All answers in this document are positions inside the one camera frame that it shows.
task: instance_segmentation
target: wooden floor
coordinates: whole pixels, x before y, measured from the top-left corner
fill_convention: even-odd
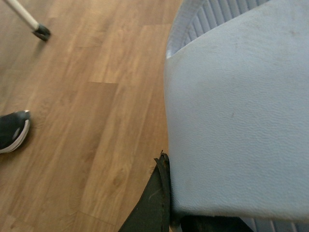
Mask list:
[[[0,155],[0,232],[118,231],[168,151],[166,41],[181,0],[0,0],[0,114],[29,109]]]

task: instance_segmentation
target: chair seat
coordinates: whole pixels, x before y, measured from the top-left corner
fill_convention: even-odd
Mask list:
[[[192,2],[167,47],[173,212],[308,222],[309,2],[271,0],[200,34],[188,25],[224,1]]]

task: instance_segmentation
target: textured plastic surface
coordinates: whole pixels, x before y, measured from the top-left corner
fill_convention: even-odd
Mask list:
[[[172,29],[175,213],[309,221],[308,12],[307,0],[271,0],[189,44]]]

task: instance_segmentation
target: white shoe sole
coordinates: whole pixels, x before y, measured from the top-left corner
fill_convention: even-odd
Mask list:
[[[24,129],[20,133],[19,137],[8,147],[1,149],[0,154],[1,153],[8,153],[8,152],[11,152],[11,151],[14,151],[15,149],[17,149],[23,143],[26,135],[28,134],[29,128],[30,128],[30,120],[26,120]]]

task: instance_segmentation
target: chair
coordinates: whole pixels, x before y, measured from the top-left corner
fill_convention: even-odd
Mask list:
[[[184,0],[165,103],[174,231],[183,216],[309,231],[309,2]]]

